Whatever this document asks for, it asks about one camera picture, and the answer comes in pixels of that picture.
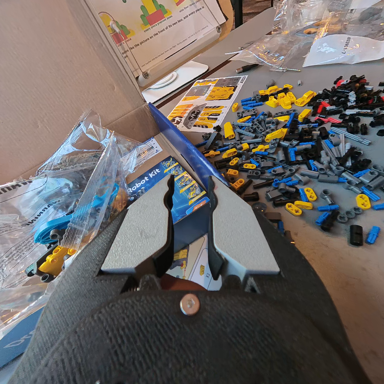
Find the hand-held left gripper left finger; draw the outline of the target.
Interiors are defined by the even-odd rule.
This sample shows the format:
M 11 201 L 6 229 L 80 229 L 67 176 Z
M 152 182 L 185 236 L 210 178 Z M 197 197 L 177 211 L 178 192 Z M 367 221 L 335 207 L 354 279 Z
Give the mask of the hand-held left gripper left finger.
M 129 207 L 102 272 L 136 278 L 166 273 L 174 257 L 173 194 L 174 176 L 167 175 Z

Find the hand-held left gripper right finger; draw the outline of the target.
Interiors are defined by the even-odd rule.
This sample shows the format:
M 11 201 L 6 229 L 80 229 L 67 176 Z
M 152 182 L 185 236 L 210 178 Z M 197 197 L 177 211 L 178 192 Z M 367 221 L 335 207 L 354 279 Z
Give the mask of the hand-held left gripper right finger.
M 277 276 L 281 270 L 251 206 L 216 176 L 208 182 L 210 199 L 207 232 L 212 279 L 223 283 L 236 276 Z

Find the grey desk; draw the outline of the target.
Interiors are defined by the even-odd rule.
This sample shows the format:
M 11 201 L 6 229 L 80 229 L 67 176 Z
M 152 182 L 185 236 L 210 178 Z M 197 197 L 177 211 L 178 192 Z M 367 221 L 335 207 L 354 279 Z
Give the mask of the grey desk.
M 270 33 L 275 15 L 270 1 L 247 1 L 263 10 L 247 13 L 245 23 L 235 28 L 215 46 L 192 61 L 207 65 L 198 79 L 234 76 L 236 68 L 246 65 L 231 61 L 230 51 Z M 383 231 L 373 245 L 354 247 L 348 243 L 346 225 L 332 233 L 316 229 L 315 224 L 294 218 L 285 210 L 282 217 L 295 245 L 319 275 L 341 317 L 352 348 L 372 383 L 384 383 L 384 267 Z

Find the open instruction booklet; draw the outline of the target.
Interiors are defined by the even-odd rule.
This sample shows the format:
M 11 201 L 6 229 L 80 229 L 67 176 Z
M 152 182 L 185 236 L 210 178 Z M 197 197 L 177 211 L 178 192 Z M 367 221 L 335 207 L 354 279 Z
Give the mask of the open instruction booklet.
M 207 234 L 177 251 L 167 274 L 194 282 L 208 291 L 220 290 L 222 279 L 214 280 L 209 268 Z

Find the crumpled clear plastic bags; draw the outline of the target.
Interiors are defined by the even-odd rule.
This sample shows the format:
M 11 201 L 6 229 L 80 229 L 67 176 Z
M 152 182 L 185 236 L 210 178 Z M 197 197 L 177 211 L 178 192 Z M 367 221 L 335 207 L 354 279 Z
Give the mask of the crumpled clear plastic bags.
M 161 151 L 153 137 L 103 128 L 91 110 L 34 177 L 1 185 L 1 332 L 42 304 L 29 266 L 62 240 L 84 247 L 127 202 L 126 177 Z

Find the pile of small building pieces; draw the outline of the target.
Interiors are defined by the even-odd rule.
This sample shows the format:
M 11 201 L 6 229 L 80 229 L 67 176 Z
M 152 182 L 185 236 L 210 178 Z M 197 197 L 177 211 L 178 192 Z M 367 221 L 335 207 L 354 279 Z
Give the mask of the pile of small building pieces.
M 195 125 L 213 123 L 213 132 L 195 147 L 245 201 L 264 191 L 296 217 L 314 209 L 325 232 L 366 211 L 383 215 L 383 164 L 367 154 L 369 137 L 383 137 L 383 81 L 339 76 L 303 95 L 271 81 L 233 104 L 228 121 L 218 123 L 218 107 L 198 106 L 192 117 L 198 112 Z

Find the black and blue connector piece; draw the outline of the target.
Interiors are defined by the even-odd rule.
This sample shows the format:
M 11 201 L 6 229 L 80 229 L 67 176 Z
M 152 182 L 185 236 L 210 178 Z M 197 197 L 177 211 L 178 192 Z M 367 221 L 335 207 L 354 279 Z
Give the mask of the black and blue connector piece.
M 378 226 L 373 226 L 367 235 L 364 234 L 363 228 L 359 225 L 350 225 L 349 226 L 349 239 L 348 243 L 355 247 L 361 247 L 364 243 L 373 245 L 376 243 L 379 235 L 381 233 L 381 228 Z

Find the yellow black sticker sheet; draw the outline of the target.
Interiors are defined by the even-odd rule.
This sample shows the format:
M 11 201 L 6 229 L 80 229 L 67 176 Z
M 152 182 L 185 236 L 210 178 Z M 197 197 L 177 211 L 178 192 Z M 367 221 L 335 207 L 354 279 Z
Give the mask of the yellow black sticker sheet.
M 215 77 L 195 81 L 168 115 L 179 131 L 212 132 L 232 111 L 247 75 Z

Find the white flat device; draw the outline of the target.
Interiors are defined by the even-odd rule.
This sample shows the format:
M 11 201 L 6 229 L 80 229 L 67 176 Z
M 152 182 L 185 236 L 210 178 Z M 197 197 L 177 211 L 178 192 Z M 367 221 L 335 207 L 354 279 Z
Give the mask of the white flat device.
M 142 91 L 147 103 L 155 103 L 206 73 L 209 66 L 190 60 Z

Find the cardboard kit box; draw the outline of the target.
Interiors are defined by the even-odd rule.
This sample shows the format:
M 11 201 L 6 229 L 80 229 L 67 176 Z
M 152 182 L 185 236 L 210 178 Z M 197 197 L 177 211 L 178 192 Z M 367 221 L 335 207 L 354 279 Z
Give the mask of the cardboard kit box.
M 161 129 L 87 1 L 1 1 L 1 184 L 34 175 L 80 114 L 139 142 Z

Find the small clear plastic bag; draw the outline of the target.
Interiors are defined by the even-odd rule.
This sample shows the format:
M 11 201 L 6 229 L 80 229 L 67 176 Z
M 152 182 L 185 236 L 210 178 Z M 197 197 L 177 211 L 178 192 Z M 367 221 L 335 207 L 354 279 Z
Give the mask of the small clear plastic bag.
M 230 61 L 241 61 L 249 65 L 261 65 L 271 71 L 300 71 L 288 68 L 288 62 L 300 51 L 308 40 L 302 36 L 273 34 L 252 43 L 244 50 L 230 58 Z

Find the printed building-blocks poster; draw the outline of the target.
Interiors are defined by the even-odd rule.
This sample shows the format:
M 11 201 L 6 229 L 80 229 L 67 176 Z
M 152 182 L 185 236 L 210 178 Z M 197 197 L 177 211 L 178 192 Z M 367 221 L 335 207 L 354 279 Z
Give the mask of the printed building-blocks poster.
M 231 1 L 86 1 L 109 43 L 120 52 L 140 87 L 226 37 Z

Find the white paper slip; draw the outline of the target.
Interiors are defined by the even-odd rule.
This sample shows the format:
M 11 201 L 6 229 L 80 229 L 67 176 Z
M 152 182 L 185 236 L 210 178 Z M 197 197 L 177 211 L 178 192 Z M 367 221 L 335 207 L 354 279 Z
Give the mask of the white paper slip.
M 384 42 L 363 36 L 327 35 L 317 38 L 303 67 L 376 61 L 384 57 Z

